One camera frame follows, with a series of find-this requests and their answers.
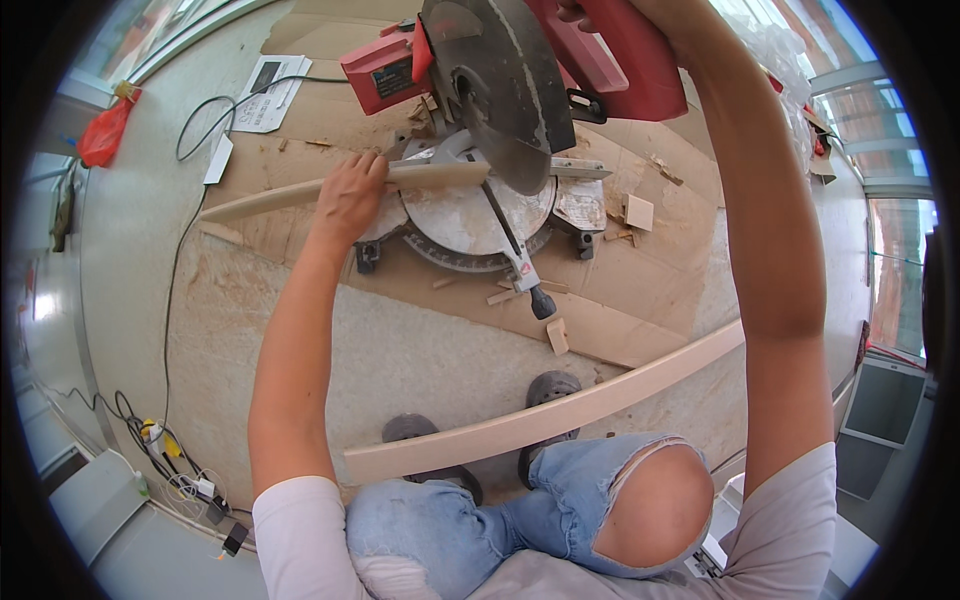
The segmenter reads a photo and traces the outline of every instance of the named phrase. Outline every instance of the floor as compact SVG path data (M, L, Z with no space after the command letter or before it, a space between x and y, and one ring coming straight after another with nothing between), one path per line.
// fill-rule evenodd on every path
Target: floor
M109 169L90 174L79 247L90 365L99 389L108 397L122 390L141 418L167 413L162 356L170 273L180 235L201 201L209 156L207 149L177 163L177 134L202 100L238 94L272 24L292 5L285 0L251 13L158 71L144 85L117 158ZM197 129L207 127L212 114ZM815 186L814 197L828 257L828 360L837 385L852 368L870 297L866 203L842 159L834 158L834 169L837 181ZM44 260L52 265L55 259ZM238 507L252 503L246 418L256 356L288 275L285 267L195 229L178 263L166 417L193 458L216 471ZM76 295L67 279L47 281ZM723 209L717 213L706 286L694 324L697 336L738 314ZM67 321L64 316L59 329L27 331L32 356L48 381L56 373L72 373L58 380L61 390L83 381L76 359L54 358L78 351L51 332L67 335ZM421 412L447 429L521 408L530 380L546 370L574 372L585 387L623 372L573 353L557 357L547 345L514 333L347 287L337 292L333 348L327 427L347 495L351 485L342 449L378 442L383 423L397 413ZM702 447L715 467L745 443L743 361L739 348L660 394L584 427L581 436L672 430ZM86 410L74 397L55 400L78 414ZM111 419L110 425L134 467L151 476L123 424ZM78 426L100 431L88 416ZM510 453L471 468L495 501L520 491L515 466L516 454Z

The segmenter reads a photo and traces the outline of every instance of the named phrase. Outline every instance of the gray shoe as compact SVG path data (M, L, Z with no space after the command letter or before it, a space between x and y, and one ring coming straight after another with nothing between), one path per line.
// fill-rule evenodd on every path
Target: gray shoe
M576 394L582 389L583 388L580 387L580 379L577 379L577 376L573 373L566 371L543 372L537 375L537 378L530 384L530 388L527 390L525 406L526 408L533 408L534 406L545 404L557 398ZM530 485L530 464L534 462L534 459L537 458L540 451L557 442L576 440L579 434L580 427L577 427L572 431L567 431L548 440L524 446L520 450L520 460L516 465L516 474L519 475L520 481L527 487L527 490L533 489L533 486Z
M387 442L399 442L400 440L410 440L420 436L428 436L440 432L433 421L423 415L416 413L403 413L398 417L390 419L383 426L382 439L384 444ZM483 489L480 482L463 465L455 467L437 468L423 473L414 473L403 477L413 483L424 483L431 479L442 479L454 483L464 490L470 492L473 496L473 503L477 506L483 504Z

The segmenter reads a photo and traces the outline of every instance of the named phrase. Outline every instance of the cardboard sheet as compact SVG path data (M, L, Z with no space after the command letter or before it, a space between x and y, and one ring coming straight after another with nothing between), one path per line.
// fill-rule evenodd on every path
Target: cardboard sheet
M403 6L410 4L406 11ZM373 6L388 7L374 12ZM420 7L419 2L339 3L300 0L294 10L272 29L262 52L304 54L314 61L310 75L342 77L336 58L375 39L390 21L372 21L363 14L389 14L400 19ZM384 151L394 132L416 123L407 118L417 104L412 99L366 116L346 84L304 84L276 132L267 135L236 133L233 156L221 183L211 187L205 207L229 202L251 193L323 177L333 164L351 152ZM569 294L551 293L564 317L571 349L611 363L637 367L682 347L690 335L693 318L704 289L704 276L718 195L719 179L712 186L703 160L713 165L685 140L663 124L627 124L632 147L640 156L604 134L577 126L578 146L568 156L603 160L614 175L604 180L608 212L622 214L626 194L654 204L653 231L639 231L634 239L596 242L593 260L575 258L570 239L554 232L533 261L542 279L566 284ZM647 131L657 135L647 137ZM639 132L631 138L632 132ZM642 144L630 142L641 139ZM657 152L658 139L685 144L687 151ZM323 141L329 146L310 144ZM683 185L664 177L652 162L661 156L671 174ZM711 194L705 198L688 182ZM242 243L278 263L293 265L310 230L314 206L257 215L227 224ZM620 226L611 221L610 229ZM457 280L440 289L433 283L445 277ZM399 237L384 243L382 258L369 276L358 275L352 255L341 281L346 285L406 301L475 323L490 324L546 341L545 323L530 310L530 297L487 305L486 298L503 288L502 274L457 274L429 263Z

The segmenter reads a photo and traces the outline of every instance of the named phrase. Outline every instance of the paper manual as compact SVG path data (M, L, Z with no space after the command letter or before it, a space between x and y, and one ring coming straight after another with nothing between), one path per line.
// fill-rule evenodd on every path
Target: paper manual
M313 64L311 59L298 57L267 55L260 57L253 68L250 79L243 88L241 98L252 94L270 82L289 75L306 75ZM237 107L235 132L266 133L280 127L290 103L293 102L302 80L288 80L274 85L263 93L256 94L250 100Z

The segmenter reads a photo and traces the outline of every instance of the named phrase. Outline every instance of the saw label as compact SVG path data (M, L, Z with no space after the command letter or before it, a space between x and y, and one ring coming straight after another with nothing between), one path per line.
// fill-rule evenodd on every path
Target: saw label
M376 93L381 99L388 98L394 94L413 87L414 58L407 57L397 62L391 62L387 66L377 69L371 73L373 85L376 87Z

